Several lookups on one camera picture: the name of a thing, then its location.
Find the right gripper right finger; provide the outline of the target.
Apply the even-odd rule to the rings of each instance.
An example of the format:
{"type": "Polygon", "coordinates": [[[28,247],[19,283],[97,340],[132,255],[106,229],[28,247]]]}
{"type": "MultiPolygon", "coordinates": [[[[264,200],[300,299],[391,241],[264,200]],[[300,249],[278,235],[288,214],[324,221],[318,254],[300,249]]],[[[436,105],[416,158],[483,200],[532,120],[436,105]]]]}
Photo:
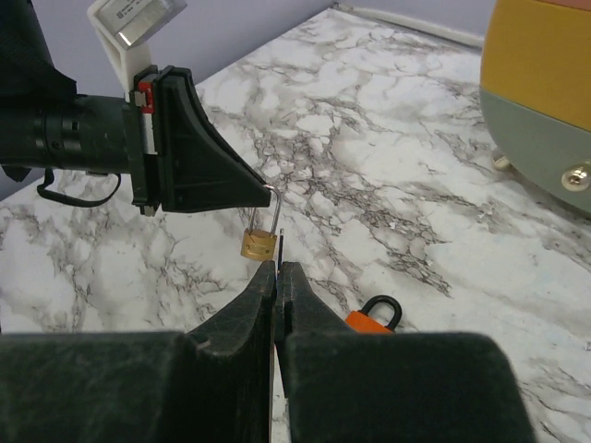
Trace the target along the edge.
{"type": "Polygon", "coordinates": [[[532,442],[510,362],[465,332],[362,334],[295,262],[277,281],[276,345],[294,442],[532,442]]]}

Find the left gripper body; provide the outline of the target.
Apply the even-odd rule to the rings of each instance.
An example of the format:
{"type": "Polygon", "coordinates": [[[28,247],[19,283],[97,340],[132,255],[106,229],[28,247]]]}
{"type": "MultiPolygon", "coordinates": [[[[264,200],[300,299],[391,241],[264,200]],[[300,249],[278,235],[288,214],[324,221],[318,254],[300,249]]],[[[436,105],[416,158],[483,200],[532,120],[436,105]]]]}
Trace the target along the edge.
{"type": "Polygon", "coordinates": [[[155,75],[157,72],[156,66],[149,66],[133,77],[132,90],[127,94],[127,103],[123,107],[128,173],[133,194],[132,204],[139,208],[140,214],[144,216],[154,216],[160,202],[158,178],[149,178],[151,173],[157,174],[157,171],[155,162],[146,159],[148,156],[145,152],[146,123],[141,111],[144,95],[139,88],[139,83],[148,75],[155,75]]]}

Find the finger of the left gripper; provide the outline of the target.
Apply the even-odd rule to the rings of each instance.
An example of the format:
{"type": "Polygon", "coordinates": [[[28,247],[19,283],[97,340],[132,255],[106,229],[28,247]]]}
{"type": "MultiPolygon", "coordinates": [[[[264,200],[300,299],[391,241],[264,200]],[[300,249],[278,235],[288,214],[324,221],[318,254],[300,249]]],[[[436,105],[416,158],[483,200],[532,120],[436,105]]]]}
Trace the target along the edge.
{"type": "Polygon", "coordinates": [[[171,67],[158,81],[162,121],[162,208],[196,213],[267,208],[266,182],[209,121],[187,68],[171,67]]]}

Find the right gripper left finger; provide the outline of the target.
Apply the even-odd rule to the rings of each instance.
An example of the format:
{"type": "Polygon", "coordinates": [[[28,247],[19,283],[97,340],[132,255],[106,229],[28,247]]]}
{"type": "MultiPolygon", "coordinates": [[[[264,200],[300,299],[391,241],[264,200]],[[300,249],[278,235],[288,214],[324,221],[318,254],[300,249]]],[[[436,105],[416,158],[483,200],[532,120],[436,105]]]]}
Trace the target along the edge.
{"type": "Polygon", "coordinates": [[[267,442],[275,266],[189,332],[5,334],[5,442],[267,442]]]}

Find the brass padlock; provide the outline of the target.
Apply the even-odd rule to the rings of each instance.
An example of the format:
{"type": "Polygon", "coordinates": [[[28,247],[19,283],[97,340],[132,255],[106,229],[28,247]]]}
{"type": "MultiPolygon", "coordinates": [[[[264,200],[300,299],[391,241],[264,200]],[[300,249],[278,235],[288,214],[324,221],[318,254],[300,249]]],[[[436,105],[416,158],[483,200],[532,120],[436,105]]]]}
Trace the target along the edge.
{"type": "Polygon", "coordinates": [[[273,260],[278,239],[276,230],[283,204],[283,195],[275,186],[265,185],[265,187],[269,189],[276,198],[271,229],[265,231],[255,226],[258,210],[253,209],[249,218],[248,227],[244,231],[240,251],[242,257],[254,261],[273,260]]]}

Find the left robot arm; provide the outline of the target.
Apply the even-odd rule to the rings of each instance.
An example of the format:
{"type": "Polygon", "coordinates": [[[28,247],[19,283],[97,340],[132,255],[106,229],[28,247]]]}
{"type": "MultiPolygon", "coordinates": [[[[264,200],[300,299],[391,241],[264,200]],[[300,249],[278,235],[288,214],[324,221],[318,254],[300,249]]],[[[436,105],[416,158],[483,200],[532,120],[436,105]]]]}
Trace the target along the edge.
{"type": "Polygon", "coordinates": [[[57,170],[128,175],[133,204],[196,213],[266,208],[271,188],[209,121],[191,71],[158,67],[148,39],[182,1],[98,1],[89,18],[118,75],[120,97],[81,94],[53,63],[34,5],[1,5],[1,167],[16,182],[44,172],[41,198],[84,208],[52,189],[57,170]]]}

